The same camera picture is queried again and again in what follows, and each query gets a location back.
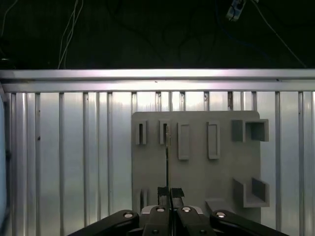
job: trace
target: horizontal metal beam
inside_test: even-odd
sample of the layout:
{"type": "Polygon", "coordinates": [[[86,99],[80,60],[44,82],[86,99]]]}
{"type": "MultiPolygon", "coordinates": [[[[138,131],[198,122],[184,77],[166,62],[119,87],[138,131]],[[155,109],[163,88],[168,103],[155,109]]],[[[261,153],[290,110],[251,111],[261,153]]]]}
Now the horizontal metal beam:
{"type": "Polygon", "coordinates": [[[2,80],[314,79],[314,69],[0,70],[2,80]]]}
{"type": "Polygon", "coordinates": [[[134,80],[2,84],[5,92],[75,91],[315,91],[315,80],[134,80]]]}

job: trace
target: screw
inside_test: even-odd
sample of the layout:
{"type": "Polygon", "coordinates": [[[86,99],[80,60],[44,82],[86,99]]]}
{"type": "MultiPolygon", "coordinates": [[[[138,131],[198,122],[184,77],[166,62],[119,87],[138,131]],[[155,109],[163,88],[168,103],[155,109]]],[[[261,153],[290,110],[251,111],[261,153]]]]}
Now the screw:
{"type": "Polygon", "coordinates": [[[162,207],[159,207],[159,208],[157,208],[157,211],[158,211],[158,212],[164,212],[164,211],[165,211],[165,209],[164,209],[164,208],[162,208],[162,207]]]}
{"type": "Polygon", "coordinates": [[[218,213],[217,213],[217,217],[218,217],[218,218],[225,218],[226,215],[225,215],[223,212],[218,212],[218,213]]]}
{"type": "Polygon", "coordinates": [[[187,207],[187,206],[186,206],[186,207],[183,207],[182,210],[183,210],[184,212],[190,212],[190,211],[191,211],[191,209],[190,209],[189,207],[187,207]]]}
{"type": "Polygon", "coordinates": [[[126,213],[125,215],[124,215],[124,217],[125,218],[131,218],[133,215],[131,214],[131,213],[126,213]]]}

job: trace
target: gray plastic board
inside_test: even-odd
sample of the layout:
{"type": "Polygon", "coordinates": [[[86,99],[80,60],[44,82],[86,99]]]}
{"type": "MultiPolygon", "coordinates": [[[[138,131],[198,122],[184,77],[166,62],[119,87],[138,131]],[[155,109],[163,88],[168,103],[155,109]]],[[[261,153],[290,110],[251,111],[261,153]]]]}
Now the gray plastic board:
{"type": "Polygon", "coordinates": [[[268,120],[255,111],[134,113],[133,209],[157,205],[157,188],[166,186],[166,124],[170,186],[182,188],[184,204],[205,214],[209,206],[226,206],[260,222],[260,207],[269,204],[268,185],[259,180],[260,141],[268,141],[268,120]]]}

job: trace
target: black background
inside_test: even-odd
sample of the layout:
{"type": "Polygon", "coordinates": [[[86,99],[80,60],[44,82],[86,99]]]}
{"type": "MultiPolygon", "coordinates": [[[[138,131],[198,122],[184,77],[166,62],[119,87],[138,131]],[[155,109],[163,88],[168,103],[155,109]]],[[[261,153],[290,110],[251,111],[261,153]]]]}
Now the black background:
{"type": "MultiPolygon", "coordinates": [[[[0,1],[5,10],[14,0],[0,1]]],[[[8,13],[1,48],[20,69],[56,69],[63,31],[75,0],[19,0],[8,13]]],[[[85,0],[69,45],[67,69],[301,68],[247,2],[237,22],[225,15],[231,0],[85,0]]],[[[309,67],[314,63],[315,1],[260,0],[266,19],[309,67]]]]}

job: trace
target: rectangular peg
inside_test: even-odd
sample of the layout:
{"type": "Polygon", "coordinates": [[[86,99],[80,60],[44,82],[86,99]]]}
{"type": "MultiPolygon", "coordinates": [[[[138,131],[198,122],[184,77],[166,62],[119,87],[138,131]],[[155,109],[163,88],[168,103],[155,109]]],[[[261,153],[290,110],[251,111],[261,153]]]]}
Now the rectangular peg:
{"type": "Polygon", "coordinates": [[[178,123],[178,159],[189,160],[189,124],[178,123]]]}
{"type": "Polygon", "coordinates": [[[220,122],[209,121],[208,126],[208,158],[220,158],[220,122]]]}

